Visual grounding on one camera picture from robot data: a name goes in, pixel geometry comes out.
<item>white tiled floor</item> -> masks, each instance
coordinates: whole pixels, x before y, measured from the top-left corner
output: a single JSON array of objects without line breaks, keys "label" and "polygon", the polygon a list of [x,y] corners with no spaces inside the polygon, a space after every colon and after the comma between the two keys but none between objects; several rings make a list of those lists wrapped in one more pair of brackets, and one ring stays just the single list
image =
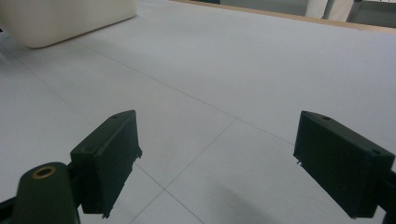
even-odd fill
[{"label": "white tiled floor", "polygon": [[379,223],[350,219],[292,157],[301,110],[396,153],[396,36],[161,0],[45,49],[0,33],[0,200],[112,114],[142,159],[109,219],[82,223]]}]

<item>white object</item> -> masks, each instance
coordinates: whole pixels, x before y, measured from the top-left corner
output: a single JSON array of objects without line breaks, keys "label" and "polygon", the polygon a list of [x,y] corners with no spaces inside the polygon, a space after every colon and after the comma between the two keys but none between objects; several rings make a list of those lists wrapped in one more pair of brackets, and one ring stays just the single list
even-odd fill
[{"label": "white object", "polygon": [[0,0],[0,27],[41,48],[132,18],[136,0]]}]

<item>wall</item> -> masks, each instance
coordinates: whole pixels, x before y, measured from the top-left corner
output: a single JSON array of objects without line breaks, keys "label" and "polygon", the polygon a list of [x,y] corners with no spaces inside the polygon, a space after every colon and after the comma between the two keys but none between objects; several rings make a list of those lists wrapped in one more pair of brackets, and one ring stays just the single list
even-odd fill
[{"label": "wall", "polygon": [[220,0],[222,5],[304,16],[308,0]]}]

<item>tile grout line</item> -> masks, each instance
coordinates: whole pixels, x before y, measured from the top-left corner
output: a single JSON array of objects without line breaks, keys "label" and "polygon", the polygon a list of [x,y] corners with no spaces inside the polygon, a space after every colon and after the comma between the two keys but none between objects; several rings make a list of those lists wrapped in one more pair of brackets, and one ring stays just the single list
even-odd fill
[{"label": "tile grout line", "polygon": [[173,194],[171,194],[168,190],[164,189],[165,192],[167,192],[168,194],[170,194],[172,196],[172,198],[174,198],[178,203],[180,203],[185,209],[187,209],[187,211],[189,211],[193,216],[195,216],[200,222],[202,222],[203,224],[205,224],[200,218],[198,218],[198,216],[196,216],[186,205],[184,205],[183,203],[181,203]]},{"label": "tile grout line", "polygon": [[146,205],[142,211],[140,211],[134,218],[132,218],[132,220],[129,222],[129,224],[131,224],[137,217],[139,217],[140,214],[143,213],[143,211],[145,211],[151,204],[152,202],[154,202],[163,192],[165,191],[165,189],[161,190],[161,192],[159,194],[157,194],[157,196],[155,196],[149,203],[148,205]]},{"label": "tile grout line", "polygon": [[165,189],[160,183],[157,182],[157,180],[154,179],[154,177],[152,177],[151,175],[149,175],[149,173],[147,173],[141,166],[139,166],[136,163],[136,166],[139,167],[140,170],[143,171],[143,173],[145,173],[146,175],[148,175],[148,177],[150,177],[155,183],[157,183],[162,189]]},{"label": "tile grout line", "polygon": [[14,54],[12,54],[8,49],[6,49],[6,51],[8,51],[8,53],[10,53],[12,55],[12,57],[14,57],[15,60],[17,60],[24,68],[26,68],[29,72],[31,72],[33,75],[35,75],[36,78],[38,78],[38,80],[40,80],[45,86],[47,86],[51,91],[53,91],[62,101],[64,101],[65,104],[67,104],[72,110],[74,110],[78,115],[80,115],[83,119],[85,119],[92,128],[95,128],[95,125],[93,125],[89,119],[85,118],[85,116],[83,116],[78,110],[76,110],[66,99],[64,99],[62,97],[62,95],[57,92],[55,89],[53,89],[47,82],[45,82],[41,77],[39,77],[32,69],[30,69],[29,66],[27,66],[25,63],[21,62],[20,59],[18,59]]},{"label": "tile grout line", "polygon": [[196,100],[196,101],[198,101],[198,102],[201,102],[201,103],[203,103],[203,104],[205,104],[205,105],[208,105],[208,106],[210,106],[210,107],[212,107],[212,108],[214,108],[214,109],[216,109],[216,110],[218,110],[218,111],[220,111],[220,112],[222,112],[222,113],[224,113],[224,114],[226,114],[226,115],[228,115],[228,116],[230,116],[230,117],[232,117],[232,118],[235,118],[235,119],[238,119],[238,120],[240,120],[240,121],[242,121],[242,122],[245,122],[247,125],[250,125],[250,126],[256,128],[256,129],[258,129],[258,130],[260,130],[260,131],[262,131],[262,132],[268,133],[268,134],[272,135],[273,137],[275,137],[275,138],[277,138],[277,139],[279,139],[279,140],[281,140],[281,141],[284,141],[284,142],[286,142],[286,143],[288,143],[288,144],[294,146],[293,143],[289,142],[289,141],[286,140],[286,139],[283,139],[282,137],[276,136],[275,134],[272,134],[272,133],[270,133],[270,132],[268,132],[268,131],[265,131],[264,129],[259,128],[259,127],[255,126],[255,125],[253,125],[253,124],[251,124],[251,123],[245,121],[245,120],[242,120],[242,119],[238,118],[237,116],[235,116],[235,115],[233,115],[233,114],[230,114],[230,113],[228,113],[228,112],[226,112],[226,111],[223,111],[223,110],[221,110],[221,109],[219,109],[219,108],[217,108],[217,107],[215,107],[215,106],[213,106],[213,105],[210,105],[209,103],[204,102],[203,100],[200,100],[200,99],[198,99],[198,98],[196,98],[196,97],[194,97],[194,96],[192,96],[192,95],[187,94],[187,93],[184,92],[184,91],[181,91],[181,90],[179,90],[179,89],[177,89],[177,88],[175,88],[175,87],[172,87],[172,86],[170,86],[170,85],[168,85],[168,84],[166,84],[166,83],[160,81],[160,80],[157,79],[157,78],[151,77],[151,76],[149,76],[149,75],[147,75],[147,74],[145,74],[145,73],[143,73],[143,72],[140,72],[140,71],[138,71],[138,70],[132,68],[131,66],[129,66],[129,65],[125,64],[125,63],[119,62],[119,61],[117,61],[117,60],[115,60],[115,59],[113,59],[113,58],[111,58],[111,57],[109,57],[109,56],[107,56],[107,55],[105,55],[105,54],[103,54],[103,53],[97,51],[97,50],[91,49],[90,47],[85,46],[85,45],[83,45],[83,44],[81,44],[81,43],[79,43],[79,42],[77,42],[77,41],[75,41],[75,42],[76,42],[77,44],[80,44],[81,46],[83,46],[83,47],[89,49],[89,50],[92,50],[92,51],[94,51],[94,52],[96,52],[96,53],[98,53],[98,54],[100,54],[100,55],[102,55],[102,56],[108,58],[109,60],[111,60],[111,61],[113,61],[113,62],[115,62],[115,63],[119,63],[119,64],[121,64],[121,65],[123,65],[123,66],[126,66],[126,67],[132,69],[133,71],[137,72],[138,74],[141,74],[141,75],[144,76],[144,77],[148,77],[148,78],[150,78],[150,79],[153,79],[153,80],[155,80],[155,81],[157,81],[157,82],[163,84],[164,86],[166,86],[166,87],[168,87],[168,88],[170,88],[170,89],[172,89],[172,90],[174,90],[174,91],[178,91],[178,92],[180,92],[180,93],[182,93],[182,94],[184,94],[184,95],[186,95],[186,96],[188,96],[188,97],[190,97],[190,98],[192,98],[192,99],[194,99],[194,100]]},{"label": "tile grout line", "polygon": [[240,119],[240,118],[236,118],[236,119],[239,120],[239,121],[241,121],[241,122],[243,122],[243,123],[246,123],[247,125],[251,126],[252,128],[255,128],[255,129],[257,129],[257,130],[259,130],[259,131],[261,131],[261,132],[267,133],[267,134],[273,136],[274,138],[277,138],[277,139],[281,140],[282,142],[285,142],[285,143],[287,143],[287,144],[290,144],[290,145],[294,146],[293,143],[291,143],[291,142],[289,142],[289,141],[287,141],[287,140],[285,140],[285,139],[283,139],[283,138],[281,138],[281,137],[278,137],[278,136],[276,136],[276,135],[274,135],[274,134],[272,134],[272,133],[269,133],[269,132],[265,131],[264,129],[261,129],[261,128],[259,128],[259,127],[255,126],[255,125],[253,125],[253,124],[247,122],[247,121],[244,121],[244,120],[242,120],[242,119]]},{"label": "tile grout line", "polygon": [[78,44],[80,44],[81,46],[83,46],[83,47],[85,47],[85,48],[87,48],[87,49],[89,49],[89,50],[92,50],[92,51],[96,52],[97,54],[100,54],[100,55],[106,57],[107,59],[109,59],[109,60],[111,60],[111,61],[113,61],[113,62],[115,62],[115,63],[118,63],[118,64],[120,64],[120,65],[122,65],[122,66],[125,66],[125,67],[127,67],[127,68],[129,68],[129,69],[135,71],[136,73],[138,73],[138,74],[140,74],[140,75],[142,75],[142,76],[144,76],[144,77],[150,78],[150,79],[152,79],[152,80],[154,80],[154,81],[156,81],[156,82],[158,82],[158,83],[160,83],[160,84],[162,84],[162,85],[164,85],[164,86],[166,86],[166,87],[168,87],[168,88],[170,88],[170,89],[172,89],[172,90],[174,90],[174,91],[180,92],[180,93],[182,93],[182,94],[184,94],[184,95],[186,95],[186,96],[188,96],[188,97],[190,97],[190,98],[192,98],[192,99],[194,99],[194,100],[196,100],[196,101],[198,101],[198,102],[201,102],[201,103],[204,104],[204,105],[208,105],[208,106],[210,106],[210,107],[212,107],[212,108],[214,108],[214,109],[220,111],[221,113],[224,113],[224,114],[226,114],[226,115],[228,115],[228,116],[230,116],[230,117],[232,117],[232,118],[236,118],[236,116],[234,116],[234,115],[232,115],[232,114],[230,114],[230,113],[228,113],[228,112],[225,112],[225,111],[223,111],[223,110],[221,110],[221,109],[219,109],[219,108],[216,108],[215,106],[210,105],[210,104],[208,104],[207,102],[202,101],[202,100],[200,100],[200,99],[198,99],[198,98],[196,98],[196,97],[194,97],[194,96],[192,96],[192,95],[189,95],[188,93],[186,93],[186,92],[184,92],[184,91],[181,91],[181,90],[179,90],[179,89],[177,89],[177,88],[175,88],[175,87],[173,87],[173,86],[171,86],[171,85],[169,85],[169,84],[167,84],[167,83],[165,83],[165,82],[162,82],[162,81],[160,81],[159,79],[157,79],[157,78],[155,78],[155,77],[151,77],[151,76],[149,76],[149,75],[147,75],[147,74],[145,74],[145,73],[143,73],[143,72],[141,72],[141,71],[139,71],[139,70],[137,70],[137,69],[135,69],[135,68],[129,66],[128,64],[119,62],[119,61],[117,61],[117,60],[115,60],[115,59],[113,59],[113,58],[111,58],[111,57],[109,57],[109,56],[107,56],[107,55],[105,55],[105,54],[103,54],[103,53],[101,53],[101,52],[95,50],[95,49],[91,49],[90,47],[85,46],[85,45],[83,45],[83,44],[81,44],[81,43],[78,43]]},{"label": "tile grout line", "polygon": [[210,141],[210,143],[192,160],[190,161],[190,163],[165,187],[165,190],[176,180],[178,179],[179,176],[181,176],[181,174],[184,173],[184,171],[186,171],[216,140],[218,140],[225,131],[227,131],[237,120],[237,118],[235,118],[233,121],[231,121],[227,127],[224,128],[223,131],[221,131],[221,133],[219,133],[212,141]]}]

